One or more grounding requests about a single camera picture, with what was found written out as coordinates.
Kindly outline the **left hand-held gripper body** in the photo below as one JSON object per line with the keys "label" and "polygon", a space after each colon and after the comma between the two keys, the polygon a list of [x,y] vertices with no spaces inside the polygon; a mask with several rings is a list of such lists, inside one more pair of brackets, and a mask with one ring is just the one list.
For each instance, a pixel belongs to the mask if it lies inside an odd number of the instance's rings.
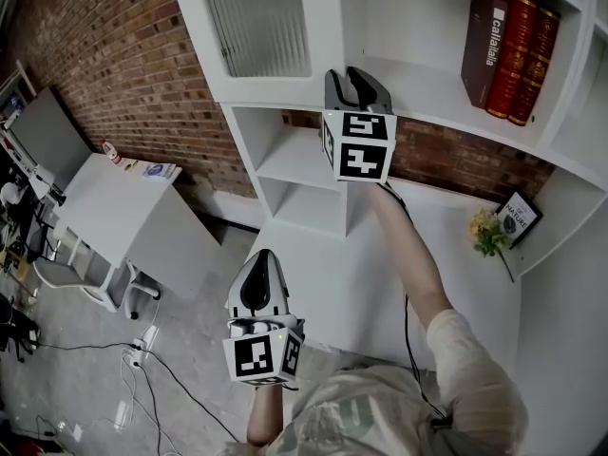
{"label": "left hand-held gripper body", "polygon": [[231,380],[250,386],[293,382],[304,324],[292,314],[230,319],[223,348]]}

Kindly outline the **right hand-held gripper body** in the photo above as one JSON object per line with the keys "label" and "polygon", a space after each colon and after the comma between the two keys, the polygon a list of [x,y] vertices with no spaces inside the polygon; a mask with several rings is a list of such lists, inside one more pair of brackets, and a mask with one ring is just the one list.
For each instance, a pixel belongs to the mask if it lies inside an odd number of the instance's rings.
{"label": "right hand-held gripper body", "polygon": [[337,181],[385,182],[396,145],[397,117],[324,110],[321,144]]}

